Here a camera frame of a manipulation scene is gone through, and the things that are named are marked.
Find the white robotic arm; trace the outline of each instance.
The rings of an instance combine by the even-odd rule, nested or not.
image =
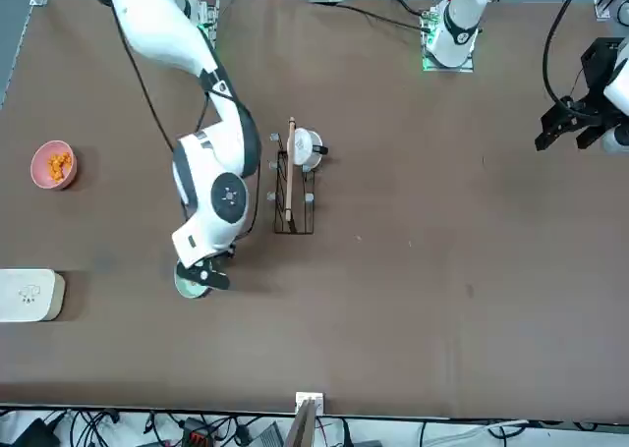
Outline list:
[[[172,238],[189,268],[227,251],[245,222],[249,194],[241,177],[259,164],[256,125],[209,40],[188,19],[186,0],[99,1],[113,5],[134,50],[197,77],[220,116],[219,123],[178,140],[173,151],[173,175],[191,218]]]

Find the brown table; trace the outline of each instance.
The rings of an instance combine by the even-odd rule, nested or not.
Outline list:
[[[169,154],[109,12],[35,9],[0,112],[0,266],[51,267],[68,286],[57,321],[0,326],[1,401],[289,412],[296,391],[322,391],[335,414],[627,419],[629,161],[574,137],[534,151],[557,10],[488,7],[477,72],[448,75],[421,72],[411,30],[235,0],[219,53],[263,136],[262,200],[233,291],[187,301]],[[570,9],[558,92],[602,34],[592,7]],[[166,130],[189,133],[195,81],[140,67]],[[331,150],[311,237],[273,235],[264,200],[268,136],[291,115]],[[80,153],[63,193],[30,182],[51,139]]]

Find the white cup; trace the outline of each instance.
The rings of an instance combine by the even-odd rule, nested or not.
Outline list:
[[[321,157],[327,154],[327,147],[323,145],[321,136],[316,132],[298,128],[295,130],[295,153],[293,162],[295,165],[301,165],[314,169]]]

